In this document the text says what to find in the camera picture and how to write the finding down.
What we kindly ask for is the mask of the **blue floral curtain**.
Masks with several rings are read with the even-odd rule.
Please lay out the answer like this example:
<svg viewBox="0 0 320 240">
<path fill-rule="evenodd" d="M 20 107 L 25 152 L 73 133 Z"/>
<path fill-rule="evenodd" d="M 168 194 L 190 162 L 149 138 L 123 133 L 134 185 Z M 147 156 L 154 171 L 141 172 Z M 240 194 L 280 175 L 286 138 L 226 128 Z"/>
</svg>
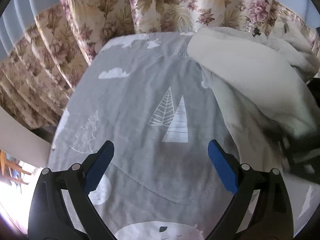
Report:
<svg viewBox="0 0 320 240">
<path fill-rule="evenodd" d="M 55 125 L 111 38 L 201 27 L 270 34 L 279 20 L 319 54 L 311 0 L 10 0 L 1 15 L 1 107 L 28 129 Z"/>
</svg>

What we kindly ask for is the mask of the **wooden chair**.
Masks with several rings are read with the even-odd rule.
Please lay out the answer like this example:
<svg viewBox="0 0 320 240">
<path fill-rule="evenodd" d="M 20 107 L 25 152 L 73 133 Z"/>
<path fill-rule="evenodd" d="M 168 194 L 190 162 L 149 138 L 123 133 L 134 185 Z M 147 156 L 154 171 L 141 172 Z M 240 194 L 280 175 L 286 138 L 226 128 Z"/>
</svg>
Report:
<svg viewBox="0 0 320 240">
<path fill-rule="evenodd" d="M 18 173 L 18 177 L 15 178 L 12 175 L 12 172 L 16 171 Z M 7 158 L 7 155 L 5 152 L 1 151 L 1 175 L 4 178 L 9 179 L 10 181 L 13 181 L 17 184 L 24 184 L 24 185 L 28 185 L 27 182 L 25 182 L 22 178 L 21 178 L 21 174 L 25 174 L 25 175 L 29 175 L 31 176 L 32 173 L 25 171 L 23 168 L 20 167 L 20 165 L 18 165 L 17 163 L 10 161 Z"/>
</svg>

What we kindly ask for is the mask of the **beige hooded jacket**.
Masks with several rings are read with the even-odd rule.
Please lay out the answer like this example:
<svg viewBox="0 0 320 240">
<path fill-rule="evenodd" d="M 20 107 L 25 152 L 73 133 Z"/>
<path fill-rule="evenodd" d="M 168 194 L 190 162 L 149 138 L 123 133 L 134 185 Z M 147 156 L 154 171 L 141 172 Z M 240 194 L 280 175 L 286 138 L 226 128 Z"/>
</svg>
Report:
<svg viewBox="0 0 320 240">
<path fill-rule="evenodd" d="M 307 83 L 319 72 L 319 59 L 296 25 L 278 20 L 269 35 L 201 28 L 188 54 L 202 68 L 240 161 L 259 171 L 284 170 L 281 129 L 312 126 Z"/>
</svg>

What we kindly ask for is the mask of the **grey patterned bed sheet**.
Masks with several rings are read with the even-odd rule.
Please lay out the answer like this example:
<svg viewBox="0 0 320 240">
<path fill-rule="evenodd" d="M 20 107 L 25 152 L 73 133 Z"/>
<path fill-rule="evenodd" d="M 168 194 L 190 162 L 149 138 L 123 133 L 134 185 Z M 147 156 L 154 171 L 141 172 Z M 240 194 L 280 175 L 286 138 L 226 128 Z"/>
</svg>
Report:
<svg viewBox="0 0 320 240">
<path fill-rule="evenodd" d="M 239 152 L 188 54 L 194 34 L 110 40 L 61 117 L 48 161 L 53 171 L 114 144 L 89 197 L 117 239 L 205 239 L 231 201 L 207 147 L 217 140 L 240 161 Z"/>
</svg>

